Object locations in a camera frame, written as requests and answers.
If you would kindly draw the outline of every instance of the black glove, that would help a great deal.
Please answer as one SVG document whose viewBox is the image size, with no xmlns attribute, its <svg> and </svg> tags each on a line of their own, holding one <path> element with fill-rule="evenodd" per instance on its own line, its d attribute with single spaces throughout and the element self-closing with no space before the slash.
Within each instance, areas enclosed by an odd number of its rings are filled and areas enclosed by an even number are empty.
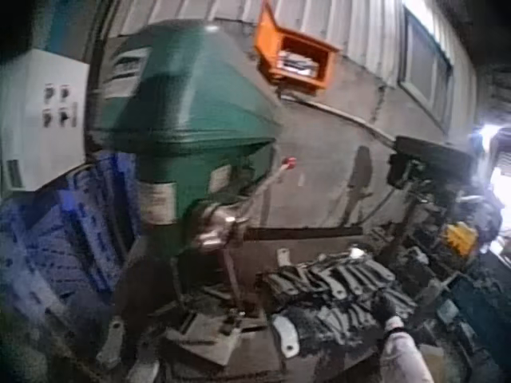
<svg viewBox="0 0 511 383">
<path fill-rule="evenodd" d="M 385 327 L 386 321 L 396 315 L 395 305 L 382 293 L 376 294 L 370 311 L 381 327 Z"/>
</svg>

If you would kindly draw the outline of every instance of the corrugated metal wall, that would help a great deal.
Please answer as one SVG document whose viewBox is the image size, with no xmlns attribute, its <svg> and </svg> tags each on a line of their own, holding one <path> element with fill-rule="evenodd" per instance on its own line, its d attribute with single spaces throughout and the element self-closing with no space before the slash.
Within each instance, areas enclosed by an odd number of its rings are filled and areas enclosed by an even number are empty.
<svg viewBox="0 0 511 383">
<path fill-rule="evenodd" d="M 173 18 L 215 18 L 256 23 L 263 0 L 121 0 L 109 36 L 133 34 Z M 476 104 L 473 66 L 433 0 L 271 0 L 278 23 L 330 42 L 352 61 L 396 85 L 402 4 L 425 25 L 454 64 L 450 137 L 472 125 Z"/>
</svg>

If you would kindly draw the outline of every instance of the white electrical box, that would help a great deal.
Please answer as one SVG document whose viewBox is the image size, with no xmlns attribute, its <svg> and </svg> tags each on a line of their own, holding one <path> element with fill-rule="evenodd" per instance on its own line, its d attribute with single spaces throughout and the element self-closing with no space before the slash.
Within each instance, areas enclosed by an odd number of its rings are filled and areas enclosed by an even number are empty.
<svg viewBox="0 0 511 383">
<path fill-rule="evenodd" d="M 35 191 L 85 162 L 89 66 L 32 49 L 0 67 L 2 182 Z"/>
</svg>

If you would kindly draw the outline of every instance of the orange electrical box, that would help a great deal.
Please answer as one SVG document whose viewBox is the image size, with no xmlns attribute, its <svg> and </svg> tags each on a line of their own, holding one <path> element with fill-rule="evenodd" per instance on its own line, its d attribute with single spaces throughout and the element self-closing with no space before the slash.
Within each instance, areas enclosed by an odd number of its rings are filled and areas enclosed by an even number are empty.
<svg viewBox="0 0 511 383">
<path fill-rule="evenodd" d="M 267 1 L 255 32 L 259 70 L 273 84 L 316 93 L 331 80 L 338 48 L 277 25 Z"/>
</svg>

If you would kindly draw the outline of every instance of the white sleeve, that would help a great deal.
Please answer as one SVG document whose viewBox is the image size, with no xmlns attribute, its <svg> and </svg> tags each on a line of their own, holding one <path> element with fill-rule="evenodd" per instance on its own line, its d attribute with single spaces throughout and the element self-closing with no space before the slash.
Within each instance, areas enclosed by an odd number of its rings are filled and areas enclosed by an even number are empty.
<svg viewBox="0 0 511 383">
<path fill-rule="evenodd" d="M 385 324 L 385 332 L 403 327 L 400 317 Z M 414 339 L 407 333 L 391 334 L 383 346 L 380 366 L 383 383 L 434 383 Z"/>
</svg>

